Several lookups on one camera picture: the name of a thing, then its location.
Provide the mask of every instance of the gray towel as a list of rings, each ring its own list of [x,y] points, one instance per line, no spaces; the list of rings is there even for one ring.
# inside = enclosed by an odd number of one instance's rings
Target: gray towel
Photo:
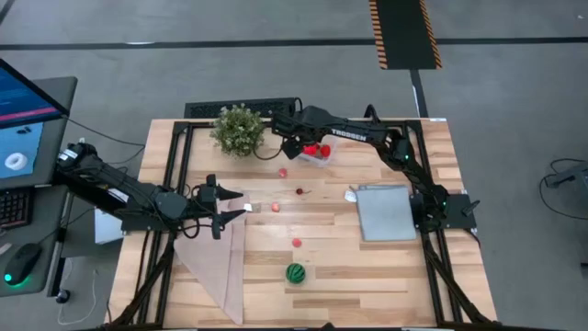
[[[356,191],[357,211],[365,241],[416,238],[411,203],[405,186],[365,186]]]

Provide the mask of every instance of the keyboard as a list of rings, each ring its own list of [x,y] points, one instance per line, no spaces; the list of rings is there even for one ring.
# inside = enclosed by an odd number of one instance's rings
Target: keyboard
[[[296,110],[294,97],[280,97],[267,99],[229,100],[215,102],[186,103],[184,109],[185,119],[216,119],[221,113],[221,108],[232,108],[232,105],[245,104],[251,111],[258,111],[262,118],[270,118],[270,111],[284,110],[293,112]]]
[[[28,225],[32,217],[34,188],[0,191],[0,229]]]

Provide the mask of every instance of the tan paper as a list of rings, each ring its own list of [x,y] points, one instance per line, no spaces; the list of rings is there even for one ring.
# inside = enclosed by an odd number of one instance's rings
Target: tan paper
[[[243,208],[249,197],[219,201],[218,211]],[[220,233],[220,240],[212,239],[209,228],[201,228],[195,239],[183,235],[174,241],[178,259],[206,289],[214,302],[237,325],[243,323],[243,263],[245,249],[245,219],[247,214],[230,221]],[[209,224],[210,219],[202,219]]]

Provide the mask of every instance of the gray floor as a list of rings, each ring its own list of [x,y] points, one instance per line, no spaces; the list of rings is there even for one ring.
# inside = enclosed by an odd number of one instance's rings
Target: gray floor
[[[583,0],[427,1],[438,38],[588,35]],[[16,0],[0,44],[179,40],[369,38],[367,2],[254,0]],[[588,159],[588,44],[441,46],[444,68],[421,72],[431,117],[448,118],[462,176],[476,210],[483,258],[501,321],[584,330],[588,325],[588,222],[548,211],[537,194],[550,160]],[[120,139],[142,142],[154,118],[178,118],[188,101],[299,96],[339,116],[414,117],[405,71],[381,71],[373,47],[289,47],[134,51],[2,51],[30,78],[79,78],[73,118]],[[108,161],[133,149],[68,126]],[[130,165],[136,174],[140,161]],[[559,209],[588,211],[570,183],[546,191]],[[61,330],[103,321],[118,247],[77,258],[65,287],[75,297],[56,322],[44,293],[0,299],[3,329]]]

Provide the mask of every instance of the wooden tabletop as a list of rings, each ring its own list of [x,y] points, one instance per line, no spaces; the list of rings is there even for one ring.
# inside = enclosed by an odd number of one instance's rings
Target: wooden tabletop
[[[162,183],[174,121],[152,122],[140,181]],[[450,193],[459,193],[463,183],[447,123],[422,120],[422,124],[435,183]],[[259,154],[274,154],[280,142],[281,138],[267,131]],[[182,146],[180,139],[175,180]],[[288,170],[288,177],[278,176],[281,167]],[[356,205],[344,199],[350,185],[410,187],[404,175],[388,169],[368,144],[339,139],[331,163],[318,168],[290,161],[284,154],[271,161],[253,156],[231,159],[214,147],[209,129],[197,129],[187,184],[202,183],[208,174],[216,174],[227,189],[249,194],[251,202],[262,207],[259,213],[249,213],[246,221],[243,326],[321,326],[326,322],[336,326],[435,325],[420,238],[363,242]],[[299,196],[296,188],[310,193]],[[279,202],[280,213],[270,210],[274,201]],[[210,234],[204,229],[200,235]],[[144,236],[134,233],[124,239],[110,295],[113,316],[118,316],[134,295]],[[477,243],[462,230],[446,230],[446,236],[456,281],[483,314],[495,318]],[[302,247],[292,247],[295,237],[302,240]],[[286,266],[292,262],[307,270],[307,279],[300,285],[285,280]],[[439,283],[445,316],[450,320],[447,290],[441,279]],[[154,289],[148,321],[154,317],[159,284]],[[235,325],[176,258],[164,327]]]

